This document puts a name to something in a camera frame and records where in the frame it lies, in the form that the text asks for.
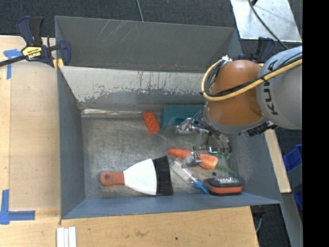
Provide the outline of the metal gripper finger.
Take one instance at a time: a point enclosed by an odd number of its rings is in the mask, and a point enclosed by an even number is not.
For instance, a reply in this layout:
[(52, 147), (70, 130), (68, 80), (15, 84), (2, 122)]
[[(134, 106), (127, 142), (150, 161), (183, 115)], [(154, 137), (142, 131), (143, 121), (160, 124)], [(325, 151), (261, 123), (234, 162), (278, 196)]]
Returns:
[(182, 168), (193, 168), (202, 163), (203, 160), (197, 152), (190, 152), (182, 161)]
[(187, 135), (192, 133), (199, 134), (205, 131), (206, 130), (198, 122), (193, 121), (191, 118), (184, 120), (175, 128), (175, 133), (179, 135)]

